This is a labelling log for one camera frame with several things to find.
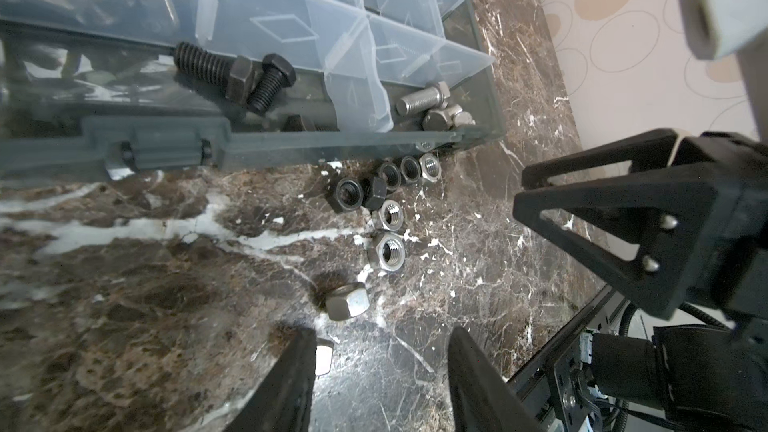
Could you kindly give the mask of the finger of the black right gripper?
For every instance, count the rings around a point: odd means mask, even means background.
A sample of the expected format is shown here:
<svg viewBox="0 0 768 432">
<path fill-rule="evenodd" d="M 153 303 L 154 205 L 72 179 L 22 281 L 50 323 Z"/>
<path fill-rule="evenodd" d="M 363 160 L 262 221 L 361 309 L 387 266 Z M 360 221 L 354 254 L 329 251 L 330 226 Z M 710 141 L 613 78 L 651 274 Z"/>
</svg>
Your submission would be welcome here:
<svg viewBox="0 0 768 432">
<path fill-rule="evenodd" d="M 669 159 L 678 134 L 672 129 L 654 129 L 603 146 L 555 158 L 526 167 L 522 173 L 525 189 L 550 187 L 550 179 L 568 173 L 629 162 L 633 171 L 626 175 L 593 180 L 594 187 L 619 189 L 693 189 L 696 173 L 670 167 Z"/>
<path fill-rule="evenodd" d="M 734 242 L 726 231 L 740 187 L 698 179 L 693 189 L 588 183 L 521 192 L 513 215 L 649 313 L 667 318 L 683 302 L 716 307 L 712 287 Z M 554 209 L 635 246 L 635 256 L 624 259 L 557 224 L 544 214 Z"/>
</svg>

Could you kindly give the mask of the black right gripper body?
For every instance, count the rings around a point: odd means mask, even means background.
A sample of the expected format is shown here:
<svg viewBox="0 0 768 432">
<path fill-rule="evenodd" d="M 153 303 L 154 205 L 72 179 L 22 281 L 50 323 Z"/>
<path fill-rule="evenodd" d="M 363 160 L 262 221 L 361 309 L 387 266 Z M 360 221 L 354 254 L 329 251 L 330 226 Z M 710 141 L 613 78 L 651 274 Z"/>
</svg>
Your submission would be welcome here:
<svg viewBox="0 0 768 432">
<path fill-rule="evenodd" d="M 767 149 L 744 136 L 682 140 L 664 212 L 677 221 L 663 273 L 683 280 L 687 303 L 720 310 L 728 331 L 668 327 L 657 335 L 669 413 L 701 426 L 767 423 Z"/>
</svg>

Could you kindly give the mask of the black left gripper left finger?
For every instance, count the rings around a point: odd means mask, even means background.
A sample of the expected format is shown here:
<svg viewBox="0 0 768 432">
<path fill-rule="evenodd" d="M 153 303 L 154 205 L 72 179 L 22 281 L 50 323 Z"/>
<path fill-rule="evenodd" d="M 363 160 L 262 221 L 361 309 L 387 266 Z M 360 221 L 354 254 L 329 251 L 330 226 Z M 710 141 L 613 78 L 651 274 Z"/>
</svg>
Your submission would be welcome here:
<svg viewBox="0 0 768 432">
<path fill-rule="evenodd" d="M 316 332 L 299 330 L 225 431 L 307 431 L 316 348 Z"/>
</svg>

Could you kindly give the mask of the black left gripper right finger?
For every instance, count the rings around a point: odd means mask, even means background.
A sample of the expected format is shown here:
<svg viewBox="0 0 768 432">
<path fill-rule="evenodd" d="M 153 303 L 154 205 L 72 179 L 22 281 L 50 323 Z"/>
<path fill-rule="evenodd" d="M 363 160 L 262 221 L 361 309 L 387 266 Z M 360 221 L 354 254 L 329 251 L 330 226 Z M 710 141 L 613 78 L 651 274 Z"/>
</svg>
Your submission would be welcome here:
<svg viewBox="0 0 768 432">
<path fill-rule="evenodd" d="M 543 430 L 463 327 L 452 330 L 447 367 L 456 431 Z"/>
</svg>

